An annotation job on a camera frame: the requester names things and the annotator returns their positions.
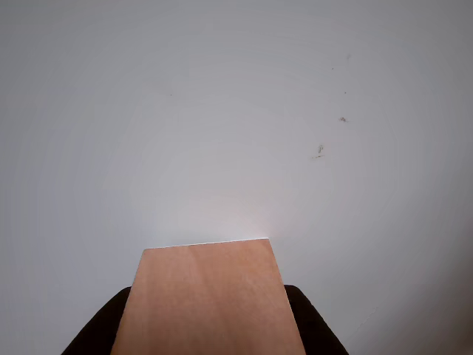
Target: dark fabric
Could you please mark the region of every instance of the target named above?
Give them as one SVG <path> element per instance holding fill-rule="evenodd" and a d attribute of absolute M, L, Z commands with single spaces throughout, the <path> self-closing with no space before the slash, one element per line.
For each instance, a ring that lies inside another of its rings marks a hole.
<path fill-rule="evenodd" d="M 307 355 L 347 355 L 347 351 L 318 311 L 296 286 L 285 285 L 287 298 Z M 109 355 L 130 287 L 118 292 L 85 325 L 63 355 Z"/>
<path fill-rule="evenodd" d="M 118 292 L 85 325 L 63 355 L 110 355 L 131 287 Z"/>
<path fill-rule="evenodd" d="M 327 323 L 296 286 L 285 285 L 306 354 L 348 355 Z"/>

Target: white ceiling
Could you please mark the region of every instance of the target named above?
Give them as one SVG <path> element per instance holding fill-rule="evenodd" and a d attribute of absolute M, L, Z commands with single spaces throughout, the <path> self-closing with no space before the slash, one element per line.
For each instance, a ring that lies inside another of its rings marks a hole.
<path fill-rule="evenodd" d="M 253 237 L 351 354 L 471 348 L 472 5 L 7 1 L 1 352 L 62 352 L 144 248 Z"/>

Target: light wood surface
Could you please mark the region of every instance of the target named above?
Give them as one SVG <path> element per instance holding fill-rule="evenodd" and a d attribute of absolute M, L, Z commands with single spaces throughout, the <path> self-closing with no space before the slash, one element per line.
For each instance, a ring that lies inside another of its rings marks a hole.
<path fill-rule="evenodd" d="M 305 354 L 269 240 L 146 249 L 112 355 Z"/>

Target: white wall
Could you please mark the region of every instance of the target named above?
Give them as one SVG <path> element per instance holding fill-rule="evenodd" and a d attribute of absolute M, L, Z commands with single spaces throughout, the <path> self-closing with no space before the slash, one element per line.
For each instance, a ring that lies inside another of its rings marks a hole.
<path fill-rule="evenodd" d="M 4 0 L 1 352 L 62 352 L 144 248 L 252 237 L 351 354 L 471 347 L 472 14 Z"/>

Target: plywood board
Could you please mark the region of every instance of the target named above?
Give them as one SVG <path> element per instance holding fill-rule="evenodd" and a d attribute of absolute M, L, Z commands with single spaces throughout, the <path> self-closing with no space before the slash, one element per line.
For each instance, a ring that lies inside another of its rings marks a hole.
<path fill-rule="evenodd" d="M 269 240 L 146 249 L 112 355 L 305 354 Z"/>

